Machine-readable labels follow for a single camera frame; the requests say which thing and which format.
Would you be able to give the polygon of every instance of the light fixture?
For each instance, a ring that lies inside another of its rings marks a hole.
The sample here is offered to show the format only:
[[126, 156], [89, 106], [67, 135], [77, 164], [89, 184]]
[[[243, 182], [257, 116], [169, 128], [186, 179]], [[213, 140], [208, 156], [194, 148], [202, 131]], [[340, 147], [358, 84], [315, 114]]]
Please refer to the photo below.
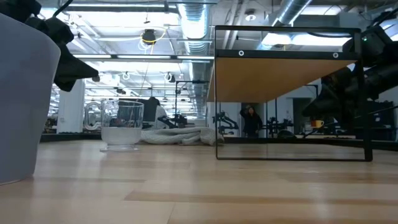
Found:
[[391, 37], [391, 40], [392, 40], [392, 41], [398, 41], [398, 34], [393, 35], [393, 36]]
[[183, 56], [177, 56], [177, 58], [182, 60], [214, 60], [214, 56], [183, 55]]
[[111, 58], [110, 55], [88, 55], [88, 54], [84, 54], [84, 55], [73, 55], [76, 58]]
[[345, 42], [350, 40], [348, 37], [342, 38], [327, 38], [327, 37], [316, 37], [310, 34], [299, 34], [296, 35], [292, 44], [295, 45], [312, 45], [312, 46], [343, 46]]
[[350, 40], [348, 37], [341, 38], [327, 38], [327, 37], [316, 37], [310, 34], [299, 34], [290, 38], [289, 35], [286, 34], [275, 34], [269, 33], [262, 40], [263, 45], [312, 45], [312, 46], [343, 46], [345, 42]]
[[277, 45], [277, 44], [284, 44], [288, 45], [292, 42], [290, 37], [285, 34], [275, 34], [269, 33], [266, 37], [262, 40], [263, 45]]
[[254, 15], [254, 9], [248, 9], [246, 10], [246, 12], [244, 13], [246, 15], [246, 20], [247, 21], [253, 21], [256, 19], [256, 16]]
[[118, 55], [120, 59], [170, 59], [168, 55]]

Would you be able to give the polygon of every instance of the black metal frame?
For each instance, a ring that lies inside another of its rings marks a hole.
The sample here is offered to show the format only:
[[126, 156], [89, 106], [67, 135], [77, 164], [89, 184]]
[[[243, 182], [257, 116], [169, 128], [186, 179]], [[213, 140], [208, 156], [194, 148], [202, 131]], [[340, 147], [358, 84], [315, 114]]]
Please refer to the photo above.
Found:
[[[228, 58], [289, 58], [289, 59], [327, 59], [327, 60], [355, 60], [354, 73], [358, 79], [358, 86], [360, 89], [359, 93], [359, 109], [362, 112], [363, 124], [364, 124], [364, 138], [363, 138], [363, 149], [364, 159], [320, 159], [320, 158], [264, 158], [264, 157], [220, 157], [218, 155], [219, 143], [216, 141], [216, 158], [218, 160], [278, 160], [278, 161], [363, 161], [369, 162], [373, 160], [373, 150], [371, 147], [371, 136], [369, 135], [369, 123], [368, 123], [368, 110], [366, 108], [366, 91], [364, 89], [364, 72], [363, 72], [363, 60], [361, 51], [361, 30], [351, 28], [314, 28], [314, 27], [263, 27], [263, 26], [215, 26], [215, 34], [218, 30], [241, 30], [241, 31], [265, 31], [265, 32], [324, 32], [324, 33], [345, 33], [350, 34], [354, 40], [354, 52], [338, 52], [338, 56], [335, 57], [333, 52], [291, 52], [291, 51], [279, 51], [279, 50], [220, 50], [214, 48], [215, 52], [215, 69], [214, 69], [214, 89], [215, 89], [215, 116], [218, 112], [217, 109], [217, 59], [220, 57]], [[215, 131], [215, 138], [218, 139], [218, 132]], [[245, 139], [245, 138], [226, 138], [226, 143], [307, 143], [307, 144], [331, 144], [330, 139]]]
[[192, 84], [209, 84], [209, 81], [201, 81], [201, 80], [193, 80], [193, 81], [176, 81], [175, 82], [175, 113], [177, 114], [177, 97], [178, 97], [178, 84], [179, 83], [192, 83]]

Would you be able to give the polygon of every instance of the glass cup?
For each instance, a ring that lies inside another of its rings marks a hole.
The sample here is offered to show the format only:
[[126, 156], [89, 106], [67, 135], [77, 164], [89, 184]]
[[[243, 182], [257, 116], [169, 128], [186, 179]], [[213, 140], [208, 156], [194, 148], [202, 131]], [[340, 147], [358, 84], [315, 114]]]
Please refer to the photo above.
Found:
[[[96, 105], [101, 110], [101, 122], [88, 124], [90, 108]], [[135, 150], [141, 138], [144, 104], [136, 101], [103, 100], [101, 104], [88, 103], [85, 107], [84, 126], [87, 130], [101, 127], [101, 138], [107, 143], [105, 151]]]

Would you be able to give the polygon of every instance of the white pillar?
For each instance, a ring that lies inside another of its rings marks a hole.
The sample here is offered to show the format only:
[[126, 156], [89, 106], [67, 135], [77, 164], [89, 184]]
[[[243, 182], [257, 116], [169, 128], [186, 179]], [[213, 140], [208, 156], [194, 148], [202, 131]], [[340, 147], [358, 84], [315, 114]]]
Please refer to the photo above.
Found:
[[71, 92], [60, 91], [57, 134], [83, 132], [85, 87], [84, 80], [77, 80]]

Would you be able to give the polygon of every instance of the wooden board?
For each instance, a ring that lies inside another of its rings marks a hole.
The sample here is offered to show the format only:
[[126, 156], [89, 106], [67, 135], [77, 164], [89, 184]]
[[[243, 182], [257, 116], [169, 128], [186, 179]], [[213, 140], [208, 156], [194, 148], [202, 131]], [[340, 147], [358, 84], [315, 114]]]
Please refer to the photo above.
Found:
[[[264, 103], [355, 61], [285, 58], [218, 58], [217, 101]], [[214, 75], [208, 101], [214, 102]]]

